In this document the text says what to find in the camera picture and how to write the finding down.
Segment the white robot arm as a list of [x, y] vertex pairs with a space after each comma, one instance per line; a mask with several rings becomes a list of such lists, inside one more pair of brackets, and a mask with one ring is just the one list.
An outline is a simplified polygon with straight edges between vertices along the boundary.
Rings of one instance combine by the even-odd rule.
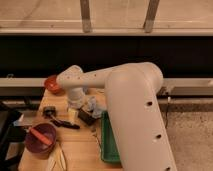
[[57, 76], [57, 83], [65, 90], [105, 90], [124, 171], [177, 171], [157, 101], [163, 85], [163, 74], [157, 65], [127, 63], [86, 73], [71, 66]]

